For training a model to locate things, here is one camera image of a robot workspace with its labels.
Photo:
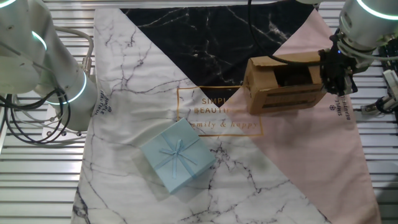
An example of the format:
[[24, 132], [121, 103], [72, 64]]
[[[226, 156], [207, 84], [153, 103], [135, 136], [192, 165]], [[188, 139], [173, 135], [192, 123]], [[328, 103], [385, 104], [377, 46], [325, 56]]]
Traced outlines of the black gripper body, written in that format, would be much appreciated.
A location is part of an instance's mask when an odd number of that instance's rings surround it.
[[339, 29], [330, 36], [330, 40], [333, 45], [329, 49], [319, 50], [320, 56], [320, 77], [321, 79], [325, 76], [338, 77], [339, 82], [339, 93], [343, 93], [343, 77], [344, 75], [352, 75], [355, 66], [355, 59], [346, 56], [338, 48], [338, 43], [342, 39], [343, 34]]

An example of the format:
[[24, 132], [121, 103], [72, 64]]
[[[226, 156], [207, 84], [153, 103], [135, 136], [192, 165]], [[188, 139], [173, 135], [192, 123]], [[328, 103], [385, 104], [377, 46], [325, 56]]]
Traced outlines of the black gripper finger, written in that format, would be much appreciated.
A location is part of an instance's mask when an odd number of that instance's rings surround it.
[[338, 77], [325, 76], [322, 78], [323, 88], [328, 93], [339, 93]]
[[350, 95], [356, 93], [358, 87], [356, 86], [352, 75], [344, 75], [343, 77], [343, 95]]

